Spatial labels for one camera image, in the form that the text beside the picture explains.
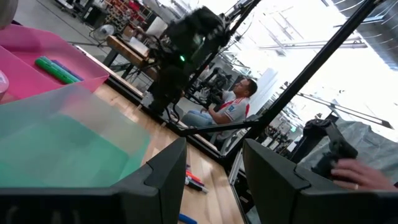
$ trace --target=hand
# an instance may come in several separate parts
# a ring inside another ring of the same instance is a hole
[[[351,190],[398,190],[380,171],[363,165],[355,159],[340,159],[331,170],[334,177],[352,180],[334,180],[336,185]]]

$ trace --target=jeans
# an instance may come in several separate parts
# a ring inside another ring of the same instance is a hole
[[[196,128],[201,128],[205,126],[210,126],[213,124],[213,118],[208,113],[200,113],[200,111],[188,111],[181,119],[188,127],[194,126]]]

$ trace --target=pink tray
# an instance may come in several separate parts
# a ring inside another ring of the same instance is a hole
[[[47,31],[11,25],[0,30],[0,70],[9,79],[8,94],[23,99],[65,86],[35,65],[46,56],[58,60],[84,79],[82,85],[95,91],[109,74],[61,37]]]

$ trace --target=translucent plastic container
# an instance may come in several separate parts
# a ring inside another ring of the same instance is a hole
[[[109,76],[99,65],[61,37],[47,31],[11,25],[0,30],[0,70],[10,82],[8,93],[23,99],[65,86],[35,65],[35,60],[46,56],[57,60],[84,81],[80,85],[95,91]]]
[[[0,105],[0,187],[109,187],[141,166],[149,133],[87,89]]]

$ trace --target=finger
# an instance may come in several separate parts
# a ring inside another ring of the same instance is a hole
[[[359,174],[365,174],[368,171],[368,167],[362,165],[355,159],[340,159],[335,166],[335,169],[352,170]]]
[[[348,169],[332,169],[331,174],[335,177],[343,177],[352,180],[354,183],[361,185],[365,185],[367,182],[363,175]]]
[[[358,184],[340,181],[340,180],[334,180],[333,183],[335,183],[336,185],[338,185],[344,189],[359,190],[361,188],[361,186],[359,186]]]

